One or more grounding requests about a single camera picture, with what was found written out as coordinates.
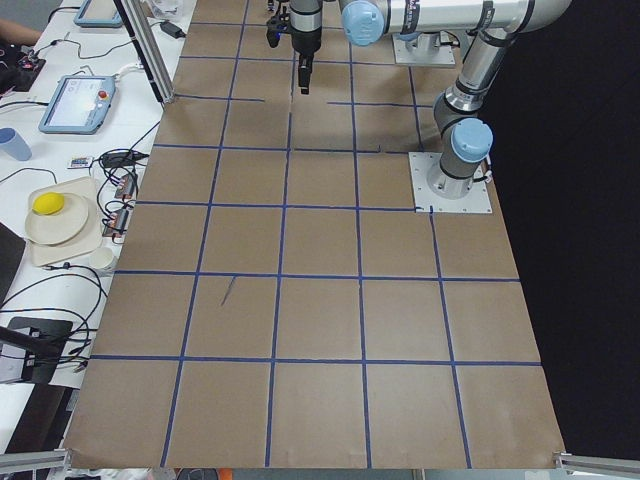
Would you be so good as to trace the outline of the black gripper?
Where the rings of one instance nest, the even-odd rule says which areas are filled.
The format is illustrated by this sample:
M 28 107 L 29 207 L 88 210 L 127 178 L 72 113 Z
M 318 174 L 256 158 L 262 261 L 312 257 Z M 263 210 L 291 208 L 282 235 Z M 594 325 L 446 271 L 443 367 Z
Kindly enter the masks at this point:
M 292 46 L 299 54 L 298 86 L 302 95 L 310 93 L 312 65 L 315 53 L 321 47 L 321 28 L 313 31 L 292 29 Z

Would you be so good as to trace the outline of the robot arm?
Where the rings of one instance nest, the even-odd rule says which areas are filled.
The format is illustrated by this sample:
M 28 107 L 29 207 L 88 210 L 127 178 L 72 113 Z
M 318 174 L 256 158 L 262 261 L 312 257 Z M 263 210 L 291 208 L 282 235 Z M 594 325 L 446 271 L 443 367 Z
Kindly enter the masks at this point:
M 475 38 L 454 84 L 434 103 L 443 152 L 427 173 L 429 188 L 447 199 L 466 196 L 492 147 L 493 134 L 477 113 L 509 47 L 524 32 L 556 21 L 567 1 L 342 1 L 348 41 L 368 46 L 387 34 L 409 40 L 421 34 L 466 30 Z
M 458 37 L 447 31 L 395 34 L 394 38 L 400 41 L 408 51 L 438 51 L 443 47 L 460 46 Z

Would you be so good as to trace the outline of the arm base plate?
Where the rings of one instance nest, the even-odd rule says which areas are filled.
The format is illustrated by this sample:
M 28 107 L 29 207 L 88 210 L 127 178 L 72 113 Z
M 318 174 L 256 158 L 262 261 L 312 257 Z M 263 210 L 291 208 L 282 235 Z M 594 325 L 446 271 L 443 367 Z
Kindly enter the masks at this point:
M 438 51 L 408 51 L 400 41 L 394 38 L 394 35 L 392 36 L 392 40 L 395 62 L 397 64 L 449 69 L 456 66 L 453 48 L 443 47 Z
M 454 179 L 441 169 L 441 153 L 410 152 L 414 210 L 419 213 L 491 214 L 488 186 L 480 166 L 467 179 Z

